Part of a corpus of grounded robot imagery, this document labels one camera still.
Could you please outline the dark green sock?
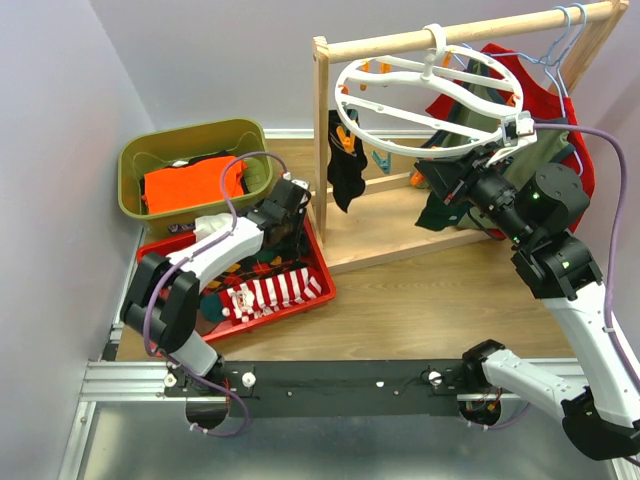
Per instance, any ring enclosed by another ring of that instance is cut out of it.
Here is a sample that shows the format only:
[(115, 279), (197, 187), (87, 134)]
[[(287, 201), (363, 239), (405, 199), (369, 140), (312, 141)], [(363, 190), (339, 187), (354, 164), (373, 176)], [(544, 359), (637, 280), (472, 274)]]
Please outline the dark green sock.
[(435, 193), (427, 197), (426, 205), (415, 221), (415, 226), (439, 232), (459, 224), (472, 204), (468, 201), (457, 205), (446, 205)]

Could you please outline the white round clip hanger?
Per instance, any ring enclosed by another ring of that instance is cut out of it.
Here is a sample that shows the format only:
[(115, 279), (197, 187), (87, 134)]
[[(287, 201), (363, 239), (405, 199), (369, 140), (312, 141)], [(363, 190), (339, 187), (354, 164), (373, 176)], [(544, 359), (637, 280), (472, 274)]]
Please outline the white round clip hanger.
[[(486, 144), (501, 146), (501, 121), (522, 111), (524, 94), (517, 78), (503, 64), (476, 50), (446, 43), (444, 29), (438, 24), (424, 27), (435, 37), (435, 45), (425, 50), (421, 62), (392, 55), (382, 55), (374, 60), (391, 65), (387, 73), (370, 73), (362, 69), (368, 61), (357, 59), (340, 73), (334, 87), (334, 98), (338, 114), (348, 130), (363, 142), (391, 154), (426, 159), (449, 159), (466, 154), (474, 147)], [(496, 72), (496, 78), (455, 70), (443, 65), (447, 54), (464, 56)], [(354, 96), (348, 92), (351, 83), (379, 87), (414, 87), (439, 95), (446, 95), (469, 110), (492, 118), (498, 125), (490, 130), (478, 130), (469, 126), (438, 120), (430, 115), (402, 110), (390, 105)], [(351, 119), (347, 110), (369, 110), (374, 114), (400, 119), (426, 126), (435, 131), (461, 136), (464, 144), (454, 147), (418, 148), (384, 140), (363, 129)]]

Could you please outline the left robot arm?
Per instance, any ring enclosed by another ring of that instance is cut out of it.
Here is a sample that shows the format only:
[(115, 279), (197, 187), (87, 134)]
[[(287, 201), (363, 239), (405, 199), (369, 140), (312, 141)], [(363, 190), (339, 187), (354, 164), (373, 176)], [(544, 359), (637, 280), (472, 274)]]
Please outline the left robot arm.
[(145, 255), (136, 267), (120, 309), (120, 320), (187, 370), (201, 395), (222, 380), (222, 356), (196, 332), (204, 288), (237, 261), (262, 250), (296, 247), (311, 199), (307, 183), (280, 178), (258, 205), (232, 216), (220, 230), (170, 256)]

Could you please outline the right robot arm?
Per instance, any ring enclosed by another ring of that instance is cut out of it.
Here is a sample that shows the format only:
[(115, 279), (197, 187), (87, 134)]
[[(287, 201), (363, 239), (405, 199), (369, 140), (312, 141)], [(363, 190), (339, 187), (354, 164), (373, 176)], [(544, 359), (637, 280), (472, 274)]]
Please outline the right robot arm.
[(457, 160), (419, 160), (415, 167), (444, 204), (472, 203), (512, 241), (516, 273), (561, 326), (587, 380), (563, 380), (486, 340), (463, 354), (462, 384), (474, 392), (496, 387), (519, 395), (558, 419), (592, 460), (638, 455), (635, 363), (605, 305), (601, 270), (569, 229), (590, 202), (579, 176), (561, 163), (545, 163), (516, 188), (483, 148)]

